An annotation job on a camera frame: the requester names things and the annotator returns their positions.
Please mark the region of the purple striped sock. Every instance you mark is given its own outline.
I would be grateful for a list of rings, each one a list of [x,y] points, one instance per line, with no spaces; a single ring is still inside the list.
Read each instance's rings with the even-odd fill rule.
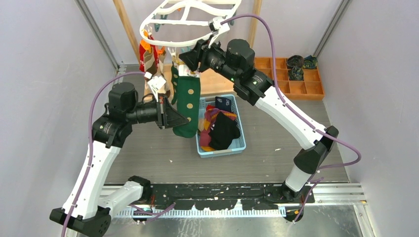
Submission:
[[[211,136],[209,135],[209,133],[210,129],[203,130],[200,132],[199,146],[205,152],[215,151],[215,149],[210,146]]]
[[[216,108],[215,106],[212,105],[207,105],[206,107],[206,111],[204,114],[204,130],[208,130],[208,128],[213,125],[213,123],[216,120],[216,117],[218,116],[218,114],[222,112],[224,115],[226,115],[227,117],[229,117],[231,120],[236,120],[237,115],[233,112],[228,112],[228,111],[224,111],[224,110],[220,110],[218,108]]]

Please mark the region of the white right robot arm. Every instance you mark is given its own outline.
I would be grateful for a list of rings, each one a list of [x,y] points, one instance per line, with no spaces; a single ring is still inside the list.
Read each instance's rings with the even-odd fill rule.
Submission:
[[[266,112],[297,140],[302,149],[280,189],[284,200],[296,202],[330,153],[338,130],[312,120],[277,90],[277,82],[255,68],[255,52],[244,39],[229,41],[226,50],[219,43],[201,39],[191,50],[181,53],[179,59],[192,71],[212,69],[232,81],[240,98]]]

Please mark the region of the green dotted sock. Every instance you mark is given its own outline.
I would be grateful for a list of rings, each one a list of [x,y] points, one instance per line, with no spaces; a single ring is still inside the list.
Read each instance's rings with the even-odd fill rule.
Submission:
[[[200,73],[191,71],[185,64],[178,65],[179,97],[176,102],[177,111],[189,119],[186,125],[173,129],[175,135],[184,138],[192,138],[198,130],[199,124],[199,103],[201,96]]]
[[[171,66],[171,84],[172,84],[172,88],[173,88],[173,97],[172,97],[172,101],[171,104],[175,105],[178,97],[179,97],[179,93],[178,93],[178,80],[179,80],[179,71],[178,71],[178,65],[175,63],[172,63]]]

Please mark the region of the green dotted sock front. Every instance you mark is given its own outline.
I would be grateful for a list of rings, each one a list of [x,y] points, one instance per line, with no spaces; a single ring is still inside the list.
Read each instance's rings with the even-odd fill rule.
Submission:
[[[192,138],[198,130],[199,124],[199,103],[201,96],[200,73],[191,71],[185,64],[178,65],[179,97],[176,102],[177,111],[189,119],[186,125],[173,129],[175,135],[184,138]]]

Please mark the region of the navy sock with white cuff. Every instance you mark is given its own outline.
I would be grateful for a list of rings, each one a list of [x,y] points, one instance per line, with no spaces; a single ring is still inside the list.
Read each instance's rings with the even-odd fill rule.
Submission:
[[[222,111],[232,112],[232,101],[227,97],[215,97],[215,107]]]

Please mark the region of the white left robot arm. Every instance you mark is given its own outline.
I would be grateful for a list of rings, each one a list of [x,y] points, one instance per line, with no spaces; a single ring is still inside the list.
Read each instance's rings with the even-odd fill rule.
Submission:
[[[150,181],[139,176],[131,176],[108,197],[100,196],[133,125],[154,122],[165,129],[188,121],[165,95],[142,102],[132,83],[115,84],[108,94],[105,113],[89,124],[88,151],[76,184],[64,205],[51,211],[50,220],[88,237],[104,236],[113,217],[135,201],[147,204],[152,197]]]

